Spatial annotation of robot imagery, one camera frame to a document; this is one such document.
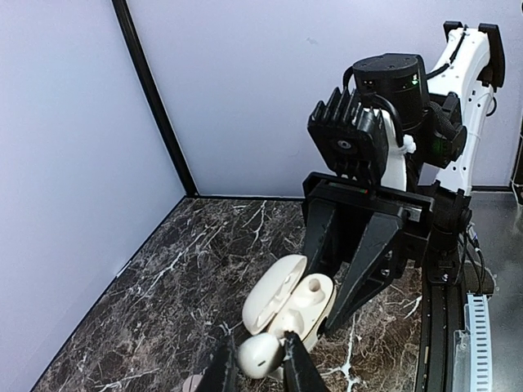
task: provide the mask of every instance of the black vertical frame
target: black vertical frame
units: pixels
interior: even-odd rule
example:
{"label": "black vertical frame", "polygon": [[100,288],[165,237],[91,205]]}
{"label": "black vertical frame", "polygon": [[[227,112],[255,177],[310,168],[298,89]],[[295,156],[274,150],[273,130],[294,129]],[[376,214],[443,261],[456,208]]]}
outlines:
{"label": "black vertical frame", "polygon": [[512,190],[517,202],[523,205],[523,118],[521,119],[520,145],[516,156],[516,165],[512,173]]}
{"label": "black vertical frame", "polygon": [[127,2],[126,0],[112,1],[114,12],[118,18],[136,74],[140,79],[141,87],[144,90],[150,110],[154,116],[160,134],[162,135],[163,143],[165,143],[165,146],[167,147],[172,164],[178,172],[178,176],[180,177],[181,183],[186,191],[186,195],[189,197],[198,196],[196,184],[190,174],[189,166],[183,156],[180,144],[178,143],[174,130],[172,129],[167,111],[163,106],[158,88],[154,83],[153,75],[150,72],[149,65],[147,64],[147,59],[145,58],[140,39],[136,33],[134,23],[132,22],[131,12],[129,11]]}

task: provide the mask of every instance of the black cable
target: black cable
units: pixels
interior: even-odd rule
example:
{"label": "black cable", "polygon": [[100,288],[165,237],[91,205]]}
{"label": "black cable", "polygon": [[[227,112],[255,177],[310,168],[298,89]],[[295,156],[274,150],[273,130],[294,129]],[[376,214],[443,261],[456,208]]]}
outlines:
{"label": "black cable", "polygon": [[465,234],[463,234],[463,238],[464,238],[464,242],[465,242],[464,245],[463,245],[463,253],[461,255],[461,260],[460,260],[460,263],[459,263],[458,273],[456,274],[456,279],[454,280],[453,286],[455,286],[459,282],[459,279],[461,277],[461,273],[463,271],[463,266],[465,264],[465,258],[467,257],[467,236]]}
{"label": "black cable", "polygon": [[465,40],[465,36],[467,35],[467,27],[468,26],[465,24],[465,26],[463,27],[463,32],[461,33],[461,38],[459,39],[458,45],[456,46],[456,48],[452,52],[452,55],[450,55],[449,62],[443,64],[440,68],[435,69],[432,72],[429,72],[427,74],[427,80],[428,79],[432,79],[435,76],[438,76],[439,74],[444,73],[444,71],[446,71],[450,67],[450,65],[452,63],[454,63],[454,60],[456,60],[456,57],[458,56],[459,48],[462,46],[463,41]]}
{"label": "black cable", "polygon": [[476,272],[477,282],[478,282],[478,289],[476,291],[476,295],[483,294],[483,282],[481,281],[481,273],[477,269],[476,262],[474,261],[474,257],[472,257],[472,254],[470,251],[467,250],[467,256],[469,259],[471,259],[472,267],[474,268],[474,272]]}
{"label": "black cable", "polygon": [[480,257],[481,261],[481,284],[485,283],[485,276],[486,276],[486,266],[485,266],[485,258],[483,257],[483,252],[480,248],[476,248],[476,253]]}
{"label": "black cable", "polygon": [[490,117],[492,114],[496,113],[496,109],[498,108],[498,100],[496,100],[496,97],[493,96],[492,100],[494,101],[494,107],[489,113],[487,113],[487,117]]}
{"label": "black cable", "polygon": [[396,143],[398,144],[398,147],[403,147],[403,138],[405,137],[405,134],[403,133],[403,126],[401,125],[400,114],[398,113],[394,105],[387,98],[379,96],[378,94],[373,96],[373,103],[389,112],[389,114],[391,115],[392,122],[394,123]]}
{"label": "black cable", "polygon": [[[465,238],[465,242],[467,241],[467,239],[470,240],[470,238],[468,237],[468,235],[464,236]],[[479,294],[482,294],[483,293],[483,282],[481,280],[481,273],[480,271],[477,269],[477,265],[476,265],[476,262],[474,261],[474,257],[472,257],[472,254],[470,253],[470,251],[468,250],[467,247],[465,247],[463,241],[458,238],[458,241],[459,243],[462,245],[463,247],[463,250],[466,252],[468,258],[470,259],[470,262],[472,264],[472,268],[474,269],[474,272],[476,273],[476,277],[477,277],[477,282],[478,282],[478,289],[476,291],[476,295],[479,295]]]}
{"label": "black cable", "polygon": [[345,72],[343,73],[343,88],[349,87],[349,82],[351,81],[352,74],[353,74],[352,67],[347,68],[345,70]]}

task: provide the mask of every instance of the black motor housing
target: black motor housing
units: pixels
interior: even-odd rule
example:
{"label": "black motor housing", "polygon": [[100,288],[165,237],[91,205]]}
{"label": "black motor housing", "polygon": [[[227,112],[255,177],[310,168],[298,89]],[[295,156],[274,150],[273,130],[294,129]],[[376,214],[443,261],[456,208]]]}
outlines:
{"label": "black motor housing", "polygon": [[421,126],[431,99],[420,55],[387,53],[369,57],[354,63],[352,72],[361,94],[376,93],[396,107],[405,133]]}

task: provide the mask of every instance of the cable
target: cable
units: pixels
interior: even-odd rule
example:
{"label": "cable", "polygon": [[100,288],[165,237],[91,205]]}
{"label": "cable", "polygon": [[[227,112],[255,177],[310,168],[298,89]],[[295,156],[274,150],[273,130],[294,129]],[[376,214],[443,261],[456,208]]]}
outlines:
{"label": "cable", "polygon": [[440,68],[435,69],[432,72],[429,72],[427,74],[427,80],[428,79],[432,79],[435,76],[438,76],[439,74],[444,73],[444,71],[446,71],[452,65],[452,63],[454,63],[454,60],[456,60],[456,57],[458,56],[459,48],[462,46],[463,41],[465,40],[465,36],[467,35],[466,34],[467,28],[468,28],[468,26],[465,24],[465,26],[463,27],[463,32],[461,33],[461,38],[459,39],[458,45],[456,46],[456,48],[452,52],[452,55],[450,55],[449,62],[448,63],[444,63]]}
{"label": "cable", "polygon": [[351,81],[352,74],[352,67],[347,68],[343,73],[343,88],[349,88],[349,82]]}
{"label": "cable", "polygon": [[485,283],[485,276],[486,276],[486,266],[485,266],[485,258],[483,257],[483,252],[480,248],[476,248],[476,253],[480,257],[481,261],[481,284]]}
{"label": "cable", "polygon": [[463,272],[463,266],[465,265],[465,258],[467,257],[467,252],[466,252],[466,250],[467,250],[467,236],[465,235],[465,233],[463,233],[462,236],[463,236],[463,239],[464,239],[463,253],[461,255],[461,260],[460,260],[460,263],[459,263],[458,273],[456,274],[456,279],[454,280],[453,286],[455,286],[459,282],[459,278],[461,277],[461,274]]}
{"label": "cable", "polygon": [[462,241],[461,238],[458,238],[458,242],[463,247],[463,253],[466,254],[468,256],[468,258],[470,259],[470,262],[472,264],[472,268],[474,269],[474,272],[476,273],[477,282],[478,282],[478,289],[476,290],[476,295],[480,295],[480,294],[483,293],[483,280],[484,279],[482,279],[482,275],[481,275],[480,271],[477,269],[477,265],[476,265],[476,262],[474,261],[474,257],[472,256],[472,254],[468,250],[468,244],[465,245],[467,240],[470,241],[470,237],[467,234],[467,235],[464,235],[463,238],[464,238],[464,241]]}
{"label": "cable", "polygon": [[474,272],[476,272],[477,282],[478,282],[478,289],[476,291],[476,295],[479,296],[483,294],[483,281],[481,280],[481,273],[477,269],[476,262],[474,261],[474,257],[472,257],[472,254],[467,249],[467,256],[469,259],[471,259],[472,267],[474,268]]}
{"label": "cable", "polygon": [[496,109],[498,108],[498,100],[496,100],[496,97],[492,97],[492,101],[494,102],[494,107],[490,112],[487,113],[487,117],[490,117],[492,114],[496,113]]}
{"label": "cable", "polygon": [[396,143],[398,147],[403,147],[403,139],[405,134],[403,133],[403,126],[401,125],[400,114],[394,107],[394,105],[387,99],[378,94],[374,95],[373,102],[376,103],[380,108],[385,109],[391,115],[392,122],[394,123],[394,131],[396,133]]}
{"label": "cable", "polygon": [[[477,233],[474,230],[474,224],[471,223],[467,227],[467,237],[472,246],[474,247],[474,252],[480,257],[480,263],[481,263],[481,274],[478,276],[478,281],[480,283],[480,293],[483,293],[483,284],[485,283],[485,276],[486,276],[486,266],[485,266],[485,258],[483,257],[483,252],[480,248],[480,240],[477,237]],[[471,257],[472,264],[474,266],[474,270],[476,270],[476,262]]]}

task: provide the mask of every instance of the black corner edge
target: black corner edge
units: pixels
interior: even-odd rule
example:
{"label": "black corner edge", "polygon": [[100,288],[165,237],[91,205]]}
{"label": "black corner edge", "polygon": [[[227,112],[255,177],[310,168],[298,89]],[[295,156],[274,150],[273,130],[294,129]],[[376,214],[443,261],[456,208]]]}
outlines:
{"label": "black corner edge", "polygon": [[452,21],[452,20],[447,20],[446,22],[444,22],[443,30],[445,31],[445,37],[447,38],[447,41],[449,41],[449,33],[452,30],[460,29],[462,27],[463,27],[463,23],[461,23],[461,22],[456,22],[456,21]]}
{"label": "black corner edge", "polygon": [[153,114],[156,125],[162,136],[163,143],[167,148],[169,156],[172,160],[181,184],[184,187],[186,196],[193,198],[199,196],[198,189],[192,175],[190,174],[189,166],[183,155],[181,147],[178,143],[177,137],[172,129],[171,121],[169,120],[167,111],[163,106],[162,98],[154,82],[153,75],[150,72],[145,53],[140,44],[138,33],[134,22],[132,21],[131,12],[126,0],[112,0],[114,12],[120,24],[123,38],[127,44],[129,55],[131,55],[132,63],[134,64],[136,74],[140,79],[141,88],[144,91],[145,98],[149,103],[150,111]]}
{"label": "black corner edge", "polygon": [[501,40],[501,32],[497,24],[481,23],[478,27],[487,34],[490,46],[490,61],[480,73],[478,80],[492,85],[494,91],[505,82],[505,52]]}

